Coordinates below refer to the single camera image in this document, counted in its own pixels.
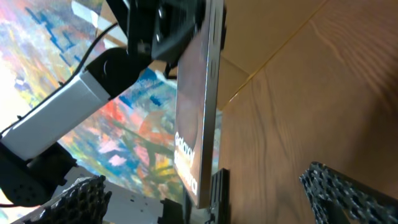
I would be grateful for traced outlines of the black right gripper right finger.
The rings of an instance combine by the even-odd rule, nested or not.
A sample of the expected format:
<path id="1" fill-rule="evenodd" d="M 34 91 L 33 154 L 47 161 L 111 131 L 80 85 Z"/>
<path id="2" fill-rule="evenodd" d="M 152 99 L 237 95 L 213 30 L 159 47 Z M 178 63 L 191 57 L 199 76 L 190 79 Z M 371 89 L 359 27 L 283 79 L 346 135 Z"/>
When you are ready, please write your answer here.
<path id="1" fill-rule="evenodd" d="M 397 199 L 322 163 L 300 176 L 316 223 L 397 223 Z"/>

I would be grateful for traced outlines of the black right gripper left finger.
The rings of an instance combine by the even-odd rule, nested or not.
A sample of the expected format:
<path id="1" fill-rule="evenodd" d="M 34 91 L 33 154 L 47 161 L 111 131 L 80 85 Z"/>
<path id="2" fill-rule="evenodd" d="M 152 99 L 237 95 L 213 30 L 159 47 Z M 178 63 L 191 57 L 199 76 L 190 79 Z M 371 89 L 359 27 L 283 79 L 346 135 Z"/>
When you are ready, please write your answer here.
<path id="1" fill-rule="evenodd" d="M 102 224 L 112 192 L 106 177 L 77 179 L 69 188 L 12 224 Z"/>

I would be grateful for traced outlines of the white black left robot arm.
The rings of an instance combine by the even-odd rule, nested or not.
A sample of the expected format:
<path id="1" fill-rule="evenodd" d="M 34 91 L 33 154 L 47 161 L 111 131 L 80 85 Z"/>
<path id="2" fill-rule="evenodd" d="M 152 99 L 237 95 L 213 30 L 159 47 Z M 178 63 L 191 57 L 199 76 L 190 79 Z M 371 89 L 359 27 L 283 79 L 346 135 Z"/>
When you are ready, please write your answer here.
<path id="1" fill-rule="evenodd" d="M 75 160 L 59 140 L 133 86 L 153 61 L 177 66 L 203 27 L 206 1 L 109 1 L 125 47 L 82 58 L 72 76 L 1 132 L 1 190 L 10 207 L 35 207 L 66 184 Z"/>

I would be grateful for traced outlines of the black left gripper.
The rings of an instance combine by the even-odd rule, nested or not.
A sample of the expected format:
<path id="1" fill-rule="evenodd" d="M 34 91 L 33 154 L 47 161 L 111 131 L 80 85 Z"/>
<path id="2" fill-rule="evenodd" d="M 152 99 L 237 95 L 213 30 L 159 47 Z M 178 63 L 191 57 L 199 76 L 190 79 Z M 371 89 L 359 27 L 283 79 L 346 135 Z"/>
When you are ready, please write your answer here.
<path id="1" fill-rule="evenodd" d="M 177 62 L 200 30 L 204 0 L 107 0 L 123 33 L 129 55 Z"/>

